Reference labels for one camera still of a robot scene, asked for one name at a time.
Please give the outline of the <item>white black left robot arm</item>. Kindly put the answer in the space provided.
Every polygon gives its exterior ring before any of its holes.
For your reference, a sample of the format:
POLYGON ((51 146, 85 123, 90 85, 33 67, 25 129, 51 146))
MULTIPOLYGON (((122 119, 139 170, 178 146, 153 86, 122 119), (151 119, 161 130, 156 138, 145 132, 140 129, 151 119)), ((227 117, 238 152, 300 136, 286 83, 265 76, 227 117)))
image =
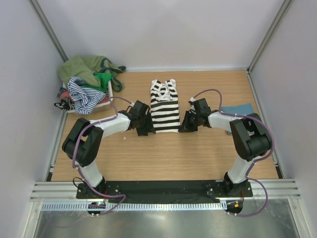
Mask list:
POLYGON ((139 136, 154 131, 150 107, 141 101, 131 104, 126 110, 99 120, 80 118, 62 144, 63 152, 72 160, 94 198, 119 198, 121 195, 106 195, 106 181, 95 161, 102 139, 118 132, 135 129, 139 136))

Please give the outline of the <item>black white striped tank top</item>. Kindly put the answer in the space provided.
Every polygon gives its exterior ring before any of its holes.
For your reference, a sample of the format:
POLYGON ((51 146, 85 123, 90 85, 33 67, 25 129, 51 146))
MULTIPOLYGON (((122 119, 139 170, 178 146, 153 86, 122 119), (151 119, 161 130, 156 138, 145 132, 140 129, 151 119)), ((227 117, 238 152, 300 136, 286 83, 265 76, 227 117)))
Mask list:
POLYGON ((153 80, 150 88, 151 119, 155 133, 177 133, 180 112, 176 81, 153 80))

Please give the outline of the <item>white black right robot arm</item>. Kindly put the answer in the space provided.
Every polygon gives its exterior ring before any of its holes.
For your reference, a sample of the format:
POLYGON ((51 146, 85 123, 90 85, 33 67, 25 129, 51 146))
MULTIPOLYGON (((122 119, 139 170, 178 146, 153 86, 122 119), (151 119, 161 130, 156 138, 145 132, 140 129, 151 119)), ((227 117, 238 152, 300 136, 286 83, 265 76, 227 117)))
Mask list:
POLYGON ((191 109, 185 112, 178 131, 195 132, 199 126, 205 126, 231 133, 237 158, 224 175, 223 190, 228 196, 239 194, 248 181, 254 162, 273 148, 271 133, 258 114, 239 115, 211 110, 204 98, 191 98, 189 104, 191 109))

